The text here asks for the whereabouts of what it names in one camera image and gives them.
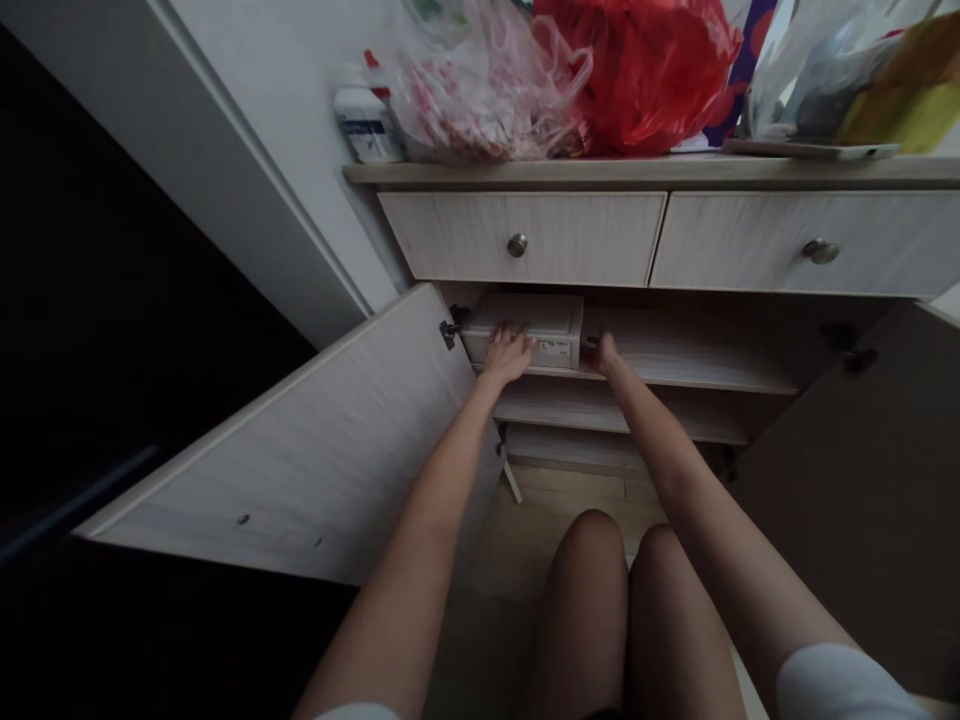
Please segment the drawer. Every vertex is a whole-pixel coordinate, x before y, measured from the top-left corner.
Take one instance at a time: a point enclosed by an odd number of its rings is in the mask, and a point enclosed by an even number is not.
[[[934,297],[960,277],[960,193],[678,192],[650,285]],[[807,243],[840,253],[815,264]]]
[[[422,280],[647,284],[666,193],[380,193]],[[526,249],[514,257],[510,239]]]

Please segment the hand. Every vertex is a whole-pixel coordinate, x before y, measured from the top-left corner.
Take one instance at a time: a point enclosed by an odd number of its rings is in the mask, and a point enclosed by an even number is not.
[[[600,336],[599,340],[597,340],[597,338],[587,339],[597,343],[595,349],[583,349],[587,364],[594,372],[600,373],[609,379],[610,372],[613,370],[614,365],[623,360],[623,358],[620,357],[620,353],[617,352],[617,343],[614,342],[613,333],[605,332]]]
[[[517,336],[511,337],[513,327],[510,323],[500,323],[493,329],[481,377],[494,378],[506,385],[523,375],[523,371],[530,367],[533,346],[536,344],[534,338],[527,339],[527,330],[528,325],[521,325]]]

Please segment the drawer knob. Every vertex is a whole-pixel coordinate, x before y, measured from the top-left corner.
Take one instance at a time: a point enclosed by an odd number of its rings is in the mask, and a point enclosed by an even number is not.
[[[820,238],[811,240],[803,246],[803,256],[810,258],[814,265],[826,265],[837,259],[840,254],[840,246],[834,243],[824,242]]]
[[[517,233],[507,241],[507,252],[514,257],[523,257],[527,251],[527,238],[522,233]]]

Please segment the open cabinet door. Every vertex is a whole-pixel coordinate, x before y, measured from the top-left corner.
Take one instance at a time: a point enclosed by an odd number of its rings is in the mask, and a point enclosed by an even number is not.
[[[898,305],[855,376],[819,379],[737,463],[733,496],[863,649],[954,699],[960,660],[960,328]]]
[[[421,284],[75,531],[100,542],[360,584],[476,380]],[[503,465],[491,422],[460,538]]]

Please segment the leg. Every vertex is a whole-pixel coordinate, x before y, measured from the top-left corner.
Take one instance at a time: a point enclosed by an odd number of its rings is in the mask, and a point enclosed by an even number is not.
[[[629,664],[631,717],[746,720],[723,623],[666,525],[630,571]]]
[[[582,513],[550,566],[523,718],[583,720],[623,707],[627,564],[620,528]]]

